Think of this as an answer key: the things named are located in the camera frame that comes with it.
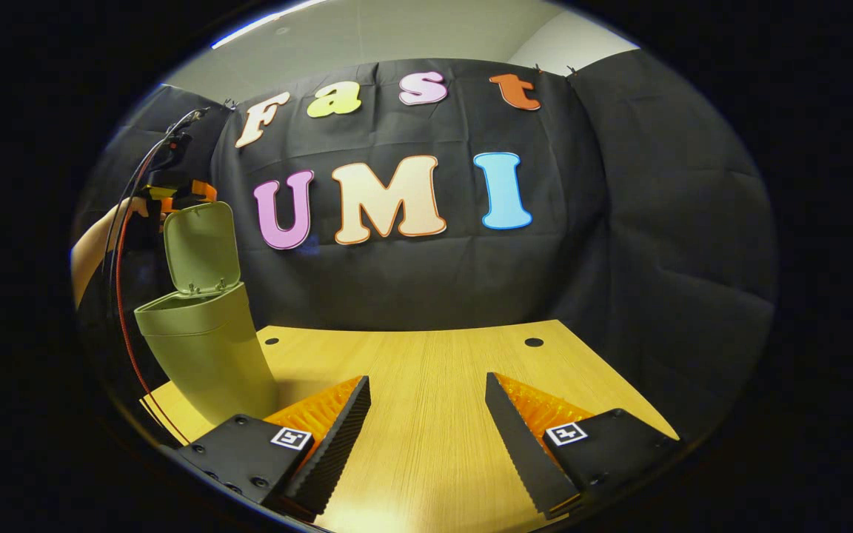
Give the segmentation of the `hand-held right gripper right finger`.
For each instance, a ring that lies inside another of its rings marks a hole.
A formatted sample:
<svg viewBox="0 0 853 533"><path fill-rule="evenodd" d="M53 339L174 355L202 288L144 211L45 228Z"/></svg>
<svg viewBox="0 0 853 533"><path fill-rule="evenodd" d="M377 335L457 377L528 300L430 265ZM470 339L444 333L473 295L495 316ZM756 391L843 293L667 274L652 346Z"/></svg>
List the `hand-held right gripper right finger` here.
<svg viewBox="0 0 853 533"><path fill-rule="evenodd" d="M535 509L547 519L612 502L683 448L626 409L592 414L500 372L487 372L485 404Z"/></svg>

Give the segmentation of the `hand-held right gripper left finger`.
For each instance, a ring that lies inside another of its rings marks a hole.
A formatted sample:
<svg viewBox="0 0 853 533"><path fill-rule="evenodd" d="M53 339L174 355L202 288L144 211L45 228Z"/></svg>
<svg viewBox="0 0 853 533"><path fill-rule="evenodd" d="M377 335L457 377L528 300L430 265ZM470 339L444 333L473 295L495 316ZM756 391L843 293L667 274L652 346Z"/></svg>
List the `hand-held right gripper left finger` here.
<svg viewBox="0 0 853 533"><path fill-rule="evenodd" d="M255 505L314 519L325 512L371 405L369 377L359 375L265 419L231 415L177 449L177 459Z"/></svg>

